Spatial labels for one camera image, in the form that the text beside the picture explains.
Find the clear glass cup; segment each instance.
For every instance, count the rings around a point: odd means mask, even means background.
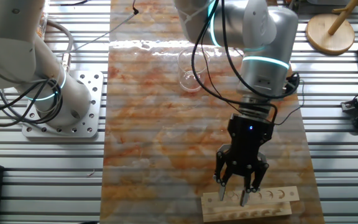
[[[193,69],[191,68],[191,55],[193,49],[193,47],[186,48],[178,55],[179,85],[188,93],[195,93],[201,89],[201,86],[193,73]],[[205,82],[205,77],[208,75],[206,67],[209,63],[209,55],[205,51],[204,55],[201,48],[197,49],[194,62],[198,78],[202,83]]]

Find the wooden peg board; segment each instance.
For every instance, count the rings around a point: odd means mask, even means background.
[[[203,194],[201,206],[204,222],[291,215],[290,202],[299,200],[296,186],[276,187],[251,193],[247,204],[242,207],[240,206],[241,193],[241,191],[226,192],[223,201],[219,200],[218,193]]]
[[[240,204],[241,193],[241,190],[225,192],[223,201],[220,201],[219,194],[217,192],[205,193],[203,194],[204,206],[206,208],[238,206]],[[277,202],[294,202],[298,200],[299,195],[296,186],[275,187],[269,189],[262,189],[260,192],[249,194],[247,205]]]
[[[203,221],[221,222],[229,220],[245,220],[250,218],[276,217],[281,215],[291,215],[291,205],[289,202],[268,203],[259,205],[238,205],[236,207],[203,207]]]

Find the white robotic arm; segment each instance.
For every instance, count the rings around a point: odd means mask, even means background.
[[[204,43],[224,46],[227,56],[228,47],[247,48],[244,49],[247,55],[242,60],[241,74],[238,74],[231,64],[236,75],[241,78],[237,92],[242,94],[242,101],[236,102],[240,105],[241,114],[231,116],[227,130],[232,141],[217,151],[213,175],[213,179],[221,186],[221,200],[231,175],[242,176],[244,190],[240,204],[244,206],[248,194],[258,191],[269,168],[265,156],[259,152],[259,147],[271,140],[275,126],[277,107],[269,102],[273,98],[283,98],[296,91],[296,88],[293,88],[291,92],[283,95],[298,16],[289,9],[267,7],[264,0],[227,0],[224,6],[208,0],[175,0],[175,5],[184,33],[191,42],[198,44],[209,22],[206,30],[209,35]],[[208,89],[206,91],[221,100],[227,100]],[[276,109],[274,119],[267,121],[271,106]],[[226,170],[221,177],[224,165]]]
[[[0,0],[0,88],[25,92],[36,80],[56,80],[61,88],[62,107],[47,124],[53,130],[78,123],[91,104],[89,89],[75,80],[36,34],[45,0]],[[27,97],[34,98],[39,87]],[[55,92],[46,86],[35,102],[41,118],[56,105]]]
[[[211,14],[214,1],[176,0],[181,25],[186,38],[195,42],[204,21]],[[256,49],[270,44],[277,30],[268,13],[265,0],[234,0],[225,5],[227,17],[227,42],[230,47]],[[204,38],[207,45],[223,46],[221,5],[209,24]]]

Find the orange marble table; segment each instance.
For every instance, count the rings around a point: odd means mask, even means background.
[[[124,0],[111,7],[111,27],[132,11]],[[236,111],[203,90],[180,88],[177,56],[193,44],[182,34],[172,1],[137,1],[137,8],[141,13],[111,34],[101,223],[202,223],[200,197],[219,188],[212,179],[215,153],[230,143],[226,128]],[[224,51],[205,49],[216,88],[238,100]],[[239,68],[241,57],[231,54]],[[280,122],[298,98],[275,104]],[[262,188],[295,185],[300,201],[291,202],[292,215],[247,223],[324,223],[300,112],[276,126],[260,151],[270,164]],[[233,176],[227,189],[242,185]]]

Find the metal mounting plate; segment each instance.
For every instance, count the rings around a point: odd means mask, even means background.
[[[71,71],[70,75],[84,83],[91,93],[91,101],[88,113],[77,123],[71,126],[53,128],[47,124],[23,124],[22,133],[27,138],[92,138],[98,134],[99,112],[102,97],[103,74],[93,71]],[[28,119],[39,119],[37,110],[33,106],[27,115]]]

